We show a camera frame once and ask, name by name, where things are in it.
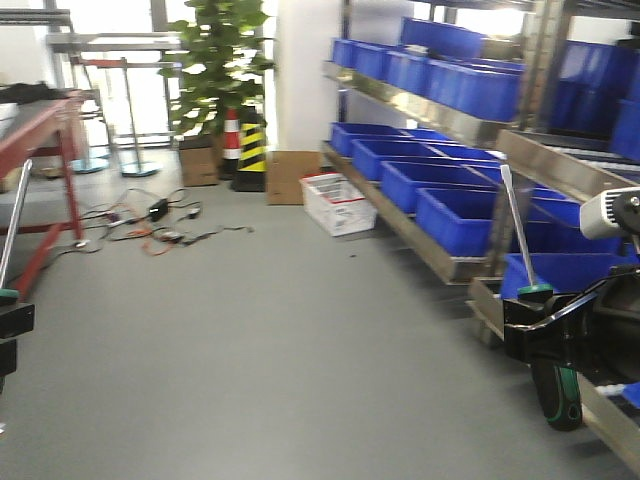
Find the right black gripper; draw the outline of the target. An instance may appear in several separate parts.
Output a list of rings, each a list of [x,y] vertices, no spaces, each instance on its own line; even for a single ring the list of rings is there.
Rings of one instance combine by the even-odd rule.
[[[503,301],[506,354],[547,361],[604,383],[639,381],[639,265],[612,267],[579,293]]]

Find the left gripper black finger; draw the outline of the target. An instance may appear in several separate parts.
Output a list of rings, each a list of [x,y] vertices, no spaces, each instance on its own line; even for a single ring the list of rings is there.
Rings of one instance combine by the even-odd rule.
[[[1,339],[14,338],[34,329],[35,305],[14,303],[1,306]]]

